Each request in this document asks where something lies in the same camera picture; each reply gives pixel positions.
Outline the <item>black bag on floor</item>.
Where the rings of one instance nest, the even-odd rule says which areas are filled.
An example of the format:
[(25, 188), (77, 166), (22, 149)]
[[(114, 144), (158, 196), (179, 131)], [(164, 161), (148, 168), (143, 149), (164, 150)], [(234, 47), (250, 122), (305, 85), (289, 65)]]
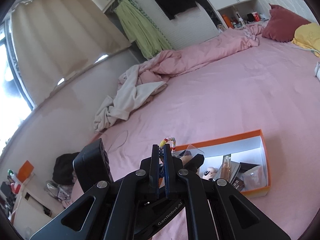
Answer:
[(56, 158), (52, 180), (59, 185), (74, 184), (73, 161), (79, 152), (66, 153)]

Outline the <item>yellow pillow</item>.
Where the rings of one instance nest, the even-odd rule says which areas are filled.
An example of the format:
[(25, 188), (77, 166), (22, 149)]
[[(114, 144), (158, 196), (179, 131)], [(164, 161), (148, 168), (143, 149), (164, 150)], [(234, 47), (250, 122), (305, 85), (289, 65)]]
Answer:
[(295, 31), (292, 43), (300, 48), (312, 51), (319, 57), (320, 26), (317, 23), (301, 25)]

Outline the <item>amber perfume bottle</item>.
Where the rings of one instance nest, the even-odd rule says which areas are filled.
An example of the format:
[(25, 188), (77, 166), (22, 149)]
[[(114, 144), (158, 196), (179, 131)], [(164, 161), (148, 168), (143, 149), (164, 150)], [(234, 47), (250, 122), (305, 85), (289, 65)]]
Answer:
[(220, 178), (226, 181), (229, 181), (230, 174), (231, 174), (231, 154), (227, 154), (223, 156)]

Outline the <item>white spray bottle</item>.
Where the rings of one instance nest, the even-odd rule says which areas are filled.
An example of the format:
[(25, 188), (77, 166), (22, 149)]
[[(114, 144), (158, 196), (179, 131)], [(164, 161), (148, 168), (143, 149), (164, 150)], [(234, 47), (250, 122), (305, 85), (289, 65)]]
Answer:
[(242, 19), (241, 15), (239, 14), (237, 7), (234, 6), (233, 9), (234, 9), (234, 14), (235, 14), (236, 18), (238, 19), (238, 22), (242, 26), (245, 26), (244, 20)]

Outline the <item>beige curtain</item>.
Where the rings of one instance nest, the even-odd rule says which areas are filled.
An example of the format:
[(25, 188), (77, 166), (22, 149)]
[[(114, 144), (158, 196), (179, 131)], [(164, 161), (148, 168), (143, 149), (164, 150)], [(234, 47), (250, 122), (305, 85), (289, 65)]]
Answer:
[(41, 104), (58, 82), (131, 44), (92, 0), (31, 0), (12, 12), (18, 68), (31, 100)]

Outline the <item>orange box on dresser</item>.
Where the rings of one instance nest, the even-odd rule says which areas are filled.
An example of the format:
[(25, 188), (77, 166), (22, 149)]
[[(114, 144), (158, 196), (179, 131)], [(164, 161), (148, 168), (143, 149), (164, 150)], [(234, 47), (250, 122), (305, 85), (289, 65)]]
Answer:
[(26, 160), (17, 173), (17, 179), (21, 183), (24, 183), (24, 181), (28, 179), (29, 176), (32, 174), (33, 170), (34, 166), (28, 160)]

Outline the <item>pink bed sheet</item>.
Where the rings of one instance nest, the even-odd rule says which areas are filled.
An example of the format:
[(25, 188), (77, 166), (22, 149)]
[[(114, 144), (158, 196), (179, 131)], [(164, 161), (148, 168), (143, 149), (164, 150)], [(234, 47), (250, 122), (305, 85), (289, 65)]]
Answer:
[(319, 58), (291, 43), (260, 39), (167, 88), (101, 135), (111, 174), (139, 168), (165, 137), (178, 145), (262, 130), (271, 188), (253, 203), (292, 239), (319, 210)]

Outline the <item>white dog figure keychain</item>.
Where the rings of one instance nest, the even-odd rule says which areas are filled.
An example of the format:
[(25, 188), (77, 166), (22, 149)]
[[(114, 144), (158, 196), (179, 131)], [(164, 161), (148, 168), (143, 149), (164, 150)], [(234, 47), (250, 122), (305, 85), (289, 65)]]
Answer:
[(213, 181), (216, 173), (217, 173), (217, 168), (208, 167), (208, 168), (204, 171), (203, 176), (202, 176), (202, 179)]

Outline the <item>grey metal tin box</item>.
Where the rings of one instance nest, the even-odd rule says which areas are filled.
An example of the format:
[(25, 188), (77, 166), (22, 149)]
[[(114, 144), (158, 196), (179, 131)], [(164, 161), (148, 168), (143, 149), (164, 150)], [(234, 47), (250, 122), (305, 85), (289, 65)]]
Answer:
[(241, 168), (240, 163), (237, 163), (235, 161), (231, 161), (231, 169), (230, 169), (230, 175), (229, 175), (229, 180), (228, 180), (228, 182), (230, 184), (232, 184), (233, 181), (235, 180), (238, 172), (240, 171), (240, 168)]

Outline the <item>beige crumpled garment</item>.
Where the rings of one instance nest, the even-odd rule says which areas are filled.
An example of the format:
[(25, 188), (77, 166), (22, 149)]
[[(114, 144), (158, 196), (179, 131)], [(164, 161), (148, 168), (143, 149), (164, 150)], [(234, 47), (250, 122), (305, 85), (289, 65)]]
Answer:
[(93, 127), (96, 132), (101, 132), (113, 126), (117, 120), (128, 120), (130, 113), (150, 101), (150, 98), (167, 86), (164, 81), (147, 82), (138, 84), (139, 67), (137, 65), (128, 69), (125, 74), (127, 79), (118, 89), (115, 97), (107, 96), (97, 110)]

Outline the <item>pink crumpled duvet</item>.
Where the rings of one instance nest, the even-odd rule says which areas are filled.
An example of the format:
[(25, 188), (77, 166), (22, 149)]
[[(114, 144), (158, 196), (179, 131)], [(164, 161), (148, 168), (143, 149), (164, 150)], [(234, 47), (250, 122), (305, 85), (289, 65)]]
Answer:
[(164, 81), (171, 77), (200, 69), (248, 48), (259, 46), (258, 35), (264, 27), (253, 24), (243, 29), (228, 29), (201, 44), (181, 50), (164, 50), (156, 57), (139, 65), (143, 82)]

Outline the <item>orange gradient cardboard box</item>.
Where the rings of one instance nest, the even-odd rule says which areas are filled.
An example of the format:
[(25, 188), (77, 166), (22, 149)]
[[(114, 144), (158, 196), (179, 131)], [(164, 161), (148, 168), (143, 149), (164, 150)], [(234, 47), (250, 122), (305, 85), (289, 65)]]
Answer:
[(176, 146), (176, 153), (183, 151), (193, 157), (197, 154), (204, 156), (204, 163), (199, 169), (199, 176), (202, 178), (204, 171), (208, 167), (217, 168), (217, 173), (213, 180), (220, 178), (223, 156), (231, 154), (231, 161), (241, 164), (237, 177), (243, 180), (242, 175), (251, 168), (261, 165), (264, 169), (267, 185), (265, 187), (241, 193), (247, 198), (257, 198), (267, 195), (271, 187), (271, 176), (268, 162), (268, 153), (262, 130), (245, 132), (229, 137), (213, 139), (192, 144)]

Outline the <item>dark brown small packet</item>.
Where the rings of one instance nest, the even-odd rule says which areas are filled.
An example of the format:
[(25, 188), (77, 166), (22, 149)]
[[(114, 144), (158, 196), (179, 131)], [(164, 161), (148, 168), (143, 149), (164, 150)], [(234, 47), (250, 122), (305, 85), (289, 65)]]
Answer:
[(244, 188), (245, 188), (245, 184), (244, 181), (241, 180), (240, 178), (236, 177), (233, 182), (232, 182), (232, 186), (238, 190), (239, 192), (241, 192)]

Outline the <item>dark red pillow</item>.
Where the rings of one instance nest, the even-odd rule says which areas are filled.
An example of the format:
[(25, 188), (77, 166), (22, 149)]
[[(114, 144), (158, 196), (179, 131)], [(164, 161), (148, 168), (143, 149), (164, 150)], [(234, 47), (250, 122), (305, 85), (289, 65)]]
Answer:
[(270, 4), (270, 20), (262, 32), (262, 37), (277, 42), (290, 42), (295, 31), (302, 25), (311, 23), (302, 16), (275, 4)]

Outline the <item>white tape roll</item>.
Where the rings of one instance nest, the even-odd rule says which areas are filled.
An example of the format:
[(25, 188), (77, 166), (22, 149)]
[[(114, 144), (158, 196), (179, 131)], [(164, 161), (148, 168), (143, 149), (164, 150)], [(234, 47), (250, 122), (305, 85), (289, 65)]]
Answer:
[(267, 185), (263, 166), (258, 165), (246, 171), (243, 175), (246, 191), (256, 190)]

